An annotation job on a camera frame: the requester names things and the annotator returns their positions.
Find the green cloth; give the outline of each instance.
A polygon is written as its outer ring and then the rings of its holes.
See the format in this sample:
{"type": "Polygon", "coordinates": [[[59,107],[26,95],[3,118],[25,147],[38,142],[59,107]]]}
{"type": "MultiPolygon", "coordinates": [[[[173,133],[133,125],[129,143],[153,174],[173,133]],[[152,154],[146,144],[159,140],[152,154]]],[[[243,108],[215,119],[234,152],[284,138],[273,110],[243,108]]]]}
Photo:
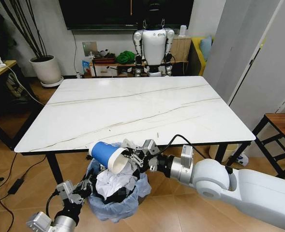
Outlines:
{"type": "Polygon", "coordinates": [[[135,61],[135,54],[133,52],[124,51],[117,56],[116,60],[117,63],[120,64],[131,64],[135,61]]]}

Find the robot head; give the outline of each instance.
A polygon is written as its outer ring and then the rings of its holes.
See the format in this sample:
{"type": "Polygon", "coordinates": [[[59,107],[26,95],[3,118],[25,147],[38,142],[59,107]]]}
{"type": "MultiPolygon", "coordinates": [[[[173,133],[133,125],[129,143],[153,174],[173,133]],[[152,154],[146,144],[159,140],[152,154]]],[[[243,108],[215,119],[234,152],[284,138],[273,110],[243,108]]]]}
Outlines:
{"type": "Polygon", "coordinates": [[[147,30],[158,30],[163,28],[162,21],[164,14],[161,8],[161,4],[157,0],[150,0],[148,2],[146,12],[146,29],[147,30]]]}

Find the potted plant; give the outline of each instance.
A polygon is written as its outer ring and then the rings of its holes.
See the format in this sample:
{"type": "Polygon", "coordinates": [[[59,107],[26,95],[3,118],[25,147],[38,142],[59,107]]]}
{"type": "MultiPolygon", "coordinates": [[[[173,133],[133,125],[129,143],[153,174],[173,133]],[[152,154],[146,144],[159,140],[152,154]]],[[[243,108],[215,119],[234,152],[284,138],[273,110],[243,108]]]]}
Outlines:
{"type": "Polygon", "coordinates": [[[5,0],[0,0],[8,16],[11,18],[13,24],[22,34],[26,42],[35,54],[35,57],[30,59],[30,63],[34,68],[41,85],[44,87],[58,86],[63,77],[60,73],[60,68],[54,56],[46,53],[45,43],[40,35],[35,15],[32,10],[31,0],[25,0],[25,8],[21,5],[19,0],[10,0],[7,4],[5,0]],[[28,18],[31,19],[35,33],[30,27],[28,18]]]}

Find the crumpled paper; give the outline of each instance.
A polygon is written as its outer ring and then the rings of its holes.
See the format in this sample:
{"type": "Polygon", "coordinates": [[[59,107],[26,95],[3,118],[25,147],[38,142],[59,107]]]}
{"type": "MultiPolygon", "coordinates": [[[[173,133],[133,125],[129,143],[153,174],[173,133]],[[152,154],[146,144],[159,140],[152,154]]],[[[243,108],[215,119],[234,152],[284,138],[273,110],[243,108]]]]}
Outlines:
{"type": "Polygon", "coordinates": [[[113,174],[108,169],[104,170],[97,175],[97,192],[106,200],[107,197],[113,195],[122,187],[126,187],[130,191],[133,190],[137,181],[137,178],[133,176],[135,170],[136,167],[132,167],[129,162],[118,174],[113,174]]]}

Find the blue cushion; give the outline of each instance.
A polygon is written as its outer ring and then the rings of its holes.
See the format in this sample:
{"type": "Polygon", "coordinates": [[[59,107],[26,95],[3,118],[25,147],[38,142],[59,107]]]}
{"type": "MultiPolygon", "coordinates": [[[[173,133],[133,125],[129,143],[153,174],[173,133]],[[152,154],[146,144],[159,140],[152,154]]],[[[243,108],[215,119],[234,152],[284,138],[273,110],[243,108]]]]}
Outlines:
{"type": "Polygon", "coordinates": [[[205,39],[202,39],[199,44],[199,48],[204,56],[205,61],[208,60],[210,51],[211,51],[212,37],[208,36],[205,39]]]}

